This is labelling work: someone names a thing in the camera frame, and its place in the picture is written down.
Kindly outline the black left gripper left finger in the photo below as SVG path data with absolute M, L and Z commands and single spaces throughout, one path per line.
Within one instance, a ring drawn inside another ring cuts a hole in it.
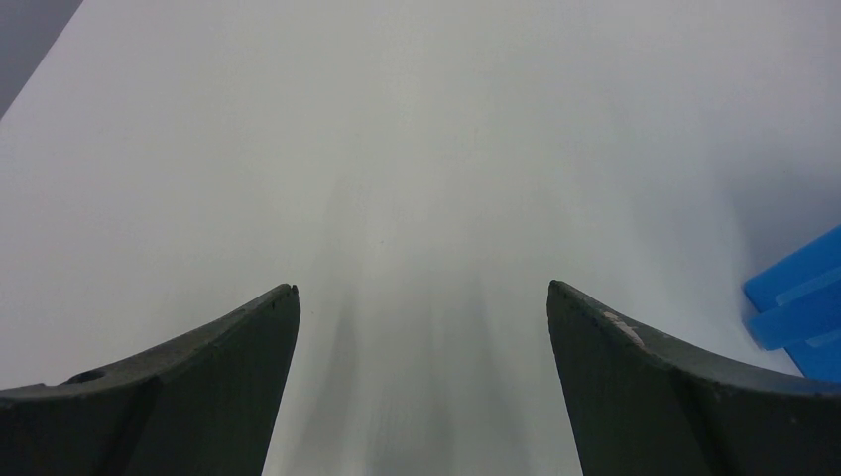
M 1 394 L 5 475 L 259 475 L 300 326 L 278 286 L 139 354 Z

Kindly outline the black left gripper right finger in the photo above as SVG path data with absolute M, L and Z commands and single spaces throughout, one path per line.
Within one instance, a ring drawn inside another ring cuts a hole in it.
M 586 475 L 836 475 L 840 387 L 739 362 L 567 283 L 553 356 Z

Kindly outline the blue plastic bin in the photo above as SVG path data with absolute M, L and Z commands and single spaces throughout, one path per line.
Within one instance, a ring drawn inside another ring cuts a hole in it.
M 809 379 L 840 381 L 840 228 L 743 284 L 757 314 L 746 327 L 765 350 L 783 349 Z

